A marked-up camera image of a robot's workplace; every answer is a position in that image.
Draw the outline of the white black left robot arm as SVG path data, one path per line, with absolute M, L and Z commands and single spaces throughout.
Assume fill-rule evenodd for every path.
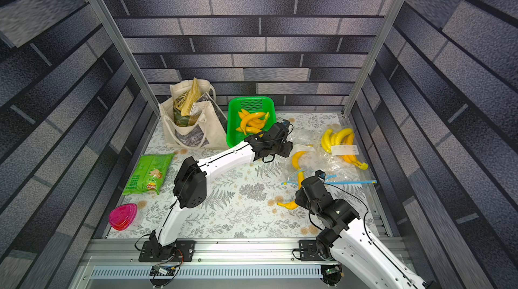
M 289 157 L 293 143 L 287 137 L 292 130 L 291 123 L 284 120 L 214 156 L 200 160 L 186 158 L 174 180 L 174 202 L 160 226 L 150 235 L 155 249 L 172 245 L 178 239 L 187 210 L 197 207 L 211 194 L 215 179 L 239 166 L 265 161 L 269 156 Z

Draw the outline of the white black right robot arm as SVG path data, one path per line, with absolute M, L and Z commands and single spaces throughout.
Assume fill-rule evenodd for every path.
M 316 237 L 323 259 L 333 259 L 352 271 L 369 288 L 440 288 L 402 263 L 365 225 L 343 199 L 335 199 L 318 177 L 302 182 L 295 203 L 324 225 Z

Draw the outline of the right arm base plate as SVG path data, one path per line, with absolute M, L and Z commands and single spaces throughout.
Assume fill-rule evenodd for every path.
M 323 261 L 316 245 L 316 240 L 299 240 L 298 241 L 298 258 L 303 262 Z

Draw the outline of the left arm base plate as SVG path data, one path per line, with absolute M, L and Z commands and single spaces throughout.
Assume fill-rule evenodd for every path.
M 164 262 L 179 263 L 191 262 L 196 241 L 194 240 L 177 240 L 175 243 L 161 247 L 153 246 L 150 240 L 143 244 L 138 258 L 139 262 Z

